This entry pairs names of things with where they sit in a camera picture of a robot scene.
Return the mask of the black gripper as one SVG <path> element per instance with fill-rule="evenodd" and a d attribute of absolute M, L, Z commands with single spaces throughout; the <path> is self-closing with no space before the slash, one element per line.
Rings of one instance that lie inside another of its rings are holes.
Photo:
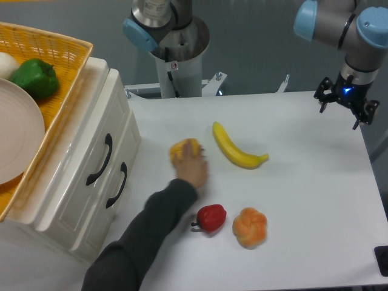
<path fill-rule="evenodd" d="M 366 99 L 370 88 L 370 73 L 341 70 L 333 88 L 332 86 L 333 82 L 328 77 L 318 85 L 313 97 L 320 104 L 319 112 L 323 113 L 328 103 L 336 102 L 352 111 L 356 118 L 353 130 L 360 124 L 371 125 L 380 102 Z"/>

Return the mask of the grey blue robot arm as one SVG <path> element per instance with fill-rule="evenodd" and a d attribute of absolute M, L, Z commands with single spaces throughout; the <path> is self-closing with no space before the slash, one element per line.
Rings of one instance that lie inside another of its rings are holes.
<path fill-rule="evenodd" d="M 305 1 L 293 31 L 344 52 L 336 81 L 323 79 L 314 97 L 322 108 L 338 103 L 350 109 L 357 124 L 369 125 L 379 102 L 367 99 L 367 92 L 387 55 L 387 9 L 369 7 L 356 14 L 357 6 L 357 1 Z M 191 1 L 134 1 L 122 30 L 153 56 L 163 98 L 202 95 L 202 56 L 210 32 L 193 15 Z"/>

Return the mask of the dark grey sleeved forearm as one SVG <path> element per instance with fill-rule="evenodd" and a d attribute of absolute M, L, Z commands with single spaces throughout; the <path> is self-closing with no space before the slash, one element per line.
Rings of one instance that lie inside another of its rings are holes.
<path fill-rule="evenodd" d="M 82 290 L 139 290 L 166 236 L 198 199 L 182 179 L 154 193 L 119 240 L 111 242 L 86 271 Z"/>

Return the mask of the person's hand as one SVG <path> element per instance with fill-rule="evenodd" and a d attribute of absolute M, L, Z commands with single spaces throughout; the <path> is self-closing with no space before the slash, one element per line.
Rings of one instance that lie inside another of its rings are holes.
<path fill-rule="evenodd" d="M 205 185 L 208 178 L 208 163 L 201 154 L 201 147 L 195 147 L 192 140 L 182 145 L 181 156 L 174 154 L 173 164 L 176 178 L 188 182 L 195 189 Z"/>

